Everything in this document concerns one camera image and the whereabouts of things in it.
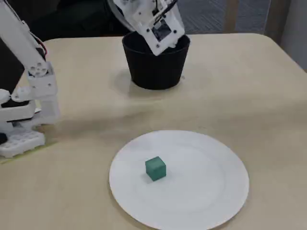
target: green block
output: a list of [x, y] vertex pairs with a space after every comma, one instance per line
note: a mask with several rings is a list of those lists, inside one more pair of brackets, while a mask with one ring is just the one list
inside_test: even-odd
[[153, 181], [166, 176], [166, 165], [160, 157], [152, 158], [145, 162], [146, 173]]

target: white robotic arm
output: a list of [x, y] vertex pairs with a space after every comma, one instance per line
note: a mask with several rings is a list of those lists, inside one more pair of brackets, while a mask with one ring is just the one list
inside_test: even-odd
[[[174, 47], [185, 33], [177, 0], [114, 0], [114, 3], [155, 55]], [[56, 122], [58, 88], [51, 63], [45, 61], [47, 50], [43, 43], [30, 32], [7, 0], [0, 0], [0, 39], [24, 66], [30, 85], [15, 88], [14, 84], [10, 92], [0, 85], [0, 155], [13, 157], [45, 144], [44, 135], [32, 128]], [[6, 79], [2, 77], [1, 83], [5, 85]], [[36, 100], [41, 105], [38, 113]], [[9, 102], [14, 102], [14, 106], [8, 106]]]
[[[41, 44], [3, 0], [0, 0], [0, 39], [23, 64], [29, 81], [29, 86], [16, 88], [11, 95], [7, 89], [0, 89], [0, 133], [8, 139], [0, 143], [0, 155], [12, 157], [45, 144], [44, 135], [32, 128], [55, 123], [59, 117], [58, 89], [51, 64], [38, 52]], [[8, 79], [4, 76], [1, 81], [5, 85]], [[9, 100], [16, 106], [3, 106]], [[35, 100], [41, 105], [38, 113], [35, 113]]]
[[114, 0], [157, 56], [185, 34], [177, 0]]

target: black bowl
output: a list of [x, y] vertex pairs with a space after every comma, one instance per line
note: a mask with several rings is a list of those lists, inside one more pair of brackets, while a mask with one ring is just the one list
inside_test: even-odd
[[132, 81], [145, 89], [164, 90], [177, 85], [187, 57], [190, 39], [182, 36], [175, 48], [155, 56], [137, 32], [122, 40]]

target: table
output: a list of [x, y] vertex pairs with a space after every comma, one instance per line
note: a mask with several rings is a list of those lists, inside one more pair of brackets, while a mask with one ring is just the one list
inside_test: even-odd
[[180, 84], [138, 88], [121, 38], [46, 42], [61, 120], [56, 143], [0, 165], [4, 230], [148, 230], [114, 201], [113, 157], [153, 130], [208, 134], [244, 162], [250, 194], [219, 230], [307, 228], [307, 74], [271, 39], [192, 35]]

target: white mounting plate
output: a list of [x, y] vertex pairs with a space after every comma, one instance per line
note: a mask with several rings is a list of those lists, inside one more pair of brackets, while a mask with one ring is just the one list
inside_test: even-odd
[[[145, 161], [159, 156], [166, 177], [151, 181]], [[140, 136], [114, 158], [112, 194], [139, 222], [160, 230], [206, 230], [231, 219], [248, 196], [242, 161], [221, 142], [189, 131]]]
[[15, 128], [13, 132], [7, 133], [8, 141], [0, 145], [0, 156], [11, 158], [25, 151], [45, 144], [45, 136], [42, 133]]

